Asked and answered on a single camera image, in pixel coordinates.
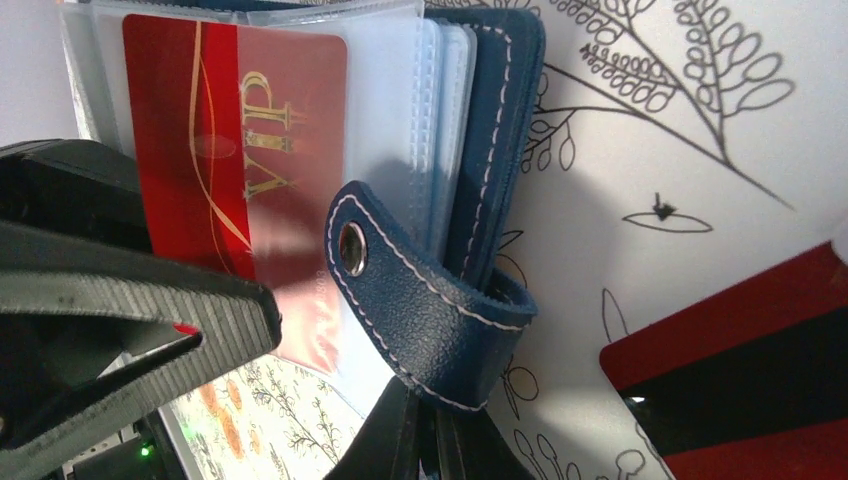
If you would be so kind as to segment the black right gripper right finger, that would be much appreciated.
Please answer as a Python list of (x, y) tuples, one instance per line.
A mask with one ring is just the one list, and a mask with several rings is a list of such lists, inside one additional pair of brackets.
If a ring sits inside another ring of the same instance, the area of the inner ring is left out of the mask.
[(431, 479), (533, 479), (485, 410), (436, 409), (430, 435)]

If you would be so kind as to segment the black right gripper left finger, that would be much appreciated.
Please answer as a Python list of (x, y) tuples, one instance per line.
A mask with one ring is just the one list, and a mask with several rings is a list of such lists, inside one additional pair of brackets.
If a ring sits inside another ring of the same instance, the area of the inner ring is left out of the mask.
[(325, 479), (418, 478), (419, 413), (419, 397), (399, 379), (391, 379), (350, 447)]

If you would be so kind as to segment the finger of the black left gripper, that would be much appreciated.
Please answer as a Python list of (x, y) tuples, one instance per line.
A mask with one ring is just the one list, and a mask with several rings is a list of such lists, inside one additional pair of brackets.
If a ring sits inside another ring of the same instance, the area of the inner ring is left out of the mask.
[(206, 383), (200, 333), (104, 376), (1, 402), (1, 477), (40, 479), (120, 428)]

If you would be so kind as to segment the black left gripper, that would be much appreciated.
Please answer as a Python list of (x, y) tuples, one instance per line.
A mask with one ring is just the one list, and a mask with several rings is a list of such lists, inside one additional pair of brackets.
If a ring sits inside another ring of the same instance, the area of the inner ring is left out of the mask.
[(255, 358), (281, 341), (268, 288), (141, 253), (152, 245), (138, 169), (108, 146), (80, 139), (3, 146), (1, 218), (4, 314), (185, 325), (218, 355)]

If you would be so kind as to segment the red VIP card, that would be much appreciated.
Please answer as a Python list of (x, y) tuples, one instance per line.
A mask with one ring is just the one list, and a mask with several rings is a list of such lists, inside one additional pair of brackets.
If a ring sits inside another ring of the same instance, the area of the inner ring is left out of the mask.
[(144, 14), (121, 31), (154, 251), (268, 287), (275, 354), (335, 373), (342, 320), (323, 227), (342, 183), (346, 42)]

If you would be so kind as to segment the navy blue card holder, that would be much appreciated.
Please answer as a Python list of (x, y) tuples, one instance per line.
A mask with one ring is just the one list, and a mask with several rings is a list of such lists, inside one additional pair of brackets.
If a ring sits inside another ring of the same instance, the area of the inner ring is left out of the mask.
[(393, 378), (434, 405), (482, 410), (535, 313), (493, 258), (541, 70), (540, 21), (421, 1), (66, 4), (93, 129), (137, 166), (121, 31), (130, 14), (344, 39), (344, 166), (323, 227), (339, 356), (331, 375), (307, 369), (360, 414)]

